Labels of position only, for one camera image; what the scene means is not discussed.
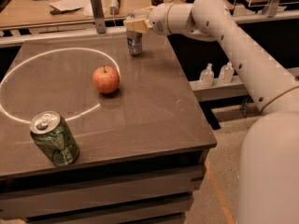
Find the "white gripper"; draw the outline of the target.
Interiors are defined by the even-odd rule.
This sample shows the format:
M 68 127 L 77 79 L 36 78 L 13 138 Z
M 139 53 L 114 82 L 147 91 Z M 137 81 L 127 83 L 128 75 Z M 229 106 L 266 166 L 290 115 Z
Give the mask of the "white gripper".
M 136 15 L 149 15 L 149 19 L 126 19 L 123 24 L 128 31 L 132 32 L 145 34 L 152 29 L 157 35 L 170 35 L 168 13 L 171 6 L 173 6 L 172 3 L 162 3 L 157 7 L 150 6 L 136 9 L 134 11 Z

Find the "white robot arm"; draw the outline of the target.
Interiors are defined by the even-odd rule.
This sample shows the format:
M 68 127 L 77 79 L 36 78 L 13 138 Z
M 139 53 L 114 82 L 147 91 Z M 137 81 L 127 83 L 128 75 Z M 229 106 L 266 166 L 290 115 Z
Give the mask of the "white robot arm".
M 237 25 L 223 0 L 143 8 L 124 26 L 221 45 L 263 113 L 240 152 L 237 224 L 299 224 L 299 80 Z

